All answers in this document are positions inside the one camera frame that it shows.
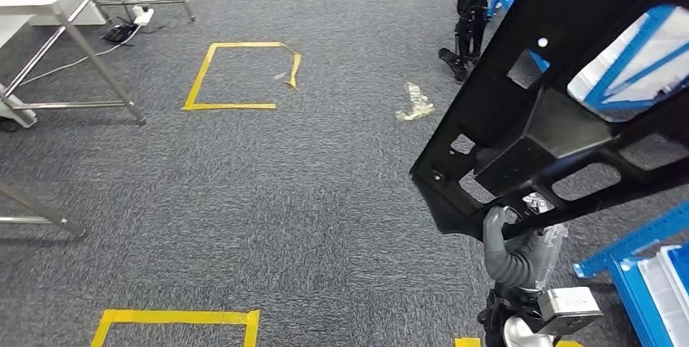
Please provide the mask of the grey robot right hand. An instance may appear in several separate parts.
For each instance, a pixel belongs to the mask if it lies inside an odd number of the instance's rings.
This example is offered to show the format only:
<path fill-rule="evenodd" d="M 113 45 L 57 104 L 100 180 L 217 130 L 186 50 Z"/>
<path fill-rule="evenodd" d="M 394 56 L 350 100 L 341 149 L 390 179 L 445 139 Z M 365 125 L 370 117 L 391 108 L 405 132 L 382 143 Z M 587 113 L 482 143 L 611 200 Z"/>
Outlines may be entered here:
<path fill-rule="evenodd" d="M 510 288 L 541 290 L 557 263 L 567 227 L 556 224 L 511 239 L 504 238 L 508 207 L 494 206 L 483 220 L 484 265 L 488 275 Z"/>

